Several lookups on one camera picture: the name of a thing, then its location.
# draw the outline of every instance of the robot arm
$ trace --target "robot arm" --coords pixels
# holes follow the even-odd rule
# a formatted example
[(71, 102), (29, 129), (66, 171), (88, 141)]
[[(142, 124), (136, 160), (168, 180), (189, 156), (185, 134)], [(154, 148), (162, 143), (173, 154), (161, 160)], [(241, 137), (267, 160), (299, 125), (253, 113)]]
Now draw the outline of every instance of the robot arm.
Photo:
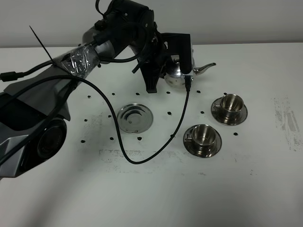
[[(70, 81), (56, 79), (40, 84), (10, 102), (21, 89), (36, 81), (55, 75), (86, 78), (100, 63), (128, 62), (115, 57), (130, 46), (141, 69), (146, 90), (155, 93), (159, 77), (165, 73), (165, 63), (171, 55), (179, 55), (180, 70), (192, 73), (192, 49), (188, 34), (160, 34), (153, 11), (130, 0), (113, 0), (106, 18), (98, 21), (83, 35), (83, 45), (54, 59), (55, 64), (38, 76), (7, 86), (0, 94), (0, 158), (29, 136), (57, 106)], [(6, 73), (0, 78), (10, 80)], [(48, 126), (33, 140), (0, 166), (0, 177), (17, 177), (54, 156), (64, 143), (66, 124), (70, 120), (68, 106), (60, 109)]]

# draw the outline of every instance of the cable connector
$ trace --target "cable connector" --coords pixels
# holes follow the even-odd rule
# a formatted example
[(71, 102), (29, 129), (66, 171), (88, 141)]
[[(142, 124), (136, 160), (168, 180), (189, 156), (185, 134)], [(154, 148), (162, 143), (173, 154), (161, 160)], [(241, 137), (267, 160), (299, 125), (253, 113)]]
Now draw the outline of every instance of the cable connector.
[(186, 88), (187, 92), (190, 91), (190, 87), (191, 87), (191, 76), (190, 75), (186, 75), (185, 76), (185, 88)]
[(3, 82), (17, 80), (23, 77), (23, 72), (4, 72), (0, 74), (0, 80)]

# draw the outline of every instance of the table surface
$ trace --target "table surface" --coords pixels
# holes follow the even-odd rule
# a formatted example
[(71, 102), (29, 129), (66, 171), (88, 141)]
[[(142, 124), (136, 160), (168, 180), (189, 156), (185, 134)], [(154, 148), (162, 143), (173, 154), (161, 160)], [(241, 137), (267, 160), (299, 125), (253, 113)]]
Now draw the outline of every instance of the table surface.
[[(52, 56), (69, 49), (48, 48)], [(131, 55), (126, 50), (119, 57)], [(303, 44), (196, 45), (194, 58), (197, 66), (217, 66), (194, 81), (176, 138), (143, 165), (124, 159), (107, 105), (81, 84), (68, 99), (71, 121), (60, 152), (0, 181), (0, 226), (302, 226)], [(46, 60), (42, 48), (0, 49), (1, 72), (25, 71)], [(87, 79), (116, 113), (130, 103), (152, 110), (148, 131), (122, 133), (128, 155), (142, 160), (173, 133), (186, 93), (160, 79), (158, 93), (148, 94), (141, 73), (131, 73), (135, 64), (102, 65)], [(212, 102), (225, 92), (243, 98), (249, 113), (244, 123), (224, 126), (212, 117)], [(185, 150), (183, 134), (195, 124), (220, 133), (217, 155), (203, 159)]]

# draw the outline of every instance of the metal plate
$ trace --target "metal plate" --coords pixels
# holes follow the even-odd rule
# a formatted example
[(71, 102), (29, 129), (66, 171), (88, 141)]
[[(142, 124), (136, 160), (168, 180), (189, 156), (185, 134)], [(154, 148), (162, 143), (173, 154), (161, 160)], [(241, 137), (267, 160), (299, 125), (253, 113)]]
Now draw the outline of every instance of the metal plate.
[(137, 134), (150, 128), (153, 115), (149, 108), (142, 104), (129, 104), (121, 108), (117, 115), (121, 130)]
[(204, 157), (204, 158), (212, 157), (215, 154), (217, 154), (222, 147), (222, 139), (220, 134), (217, 132), (217, 130), (214, 129), (216, 133), (215, 146), (213, 146), (211, 149), (203, 149), (203, 148), (198, 148), (197, 146), (194, 145), (194, 142), (192, 140), (187, 139), (188, 137), (192, 137), (192, 131), (195, 127), (196, 125), (187, 129), (183, 136), (183, 144), (186, 150), (188, 150), (188, 152), (194, 156)]
[(238, 116), (232, 117), (232, 118), (224, 117), (221, 114), (220, 108), (216, 107), (216, 106), (220, 105), (221, 99), (222, 99), (222, 97), (216, 99), (213, 102), (212, 108), (211, 108), (212, 115), (218, 122), (220, 122), (221, 124), (224, 124), (224, 125), (234, 126), (234, 125), (241, 124), (243, 121), (246, 120), (246, 118), (248, 116), (248, 111), (247, 111), (246, 105), (243, 106), (243, 109), (241, 110), (241, 113)]

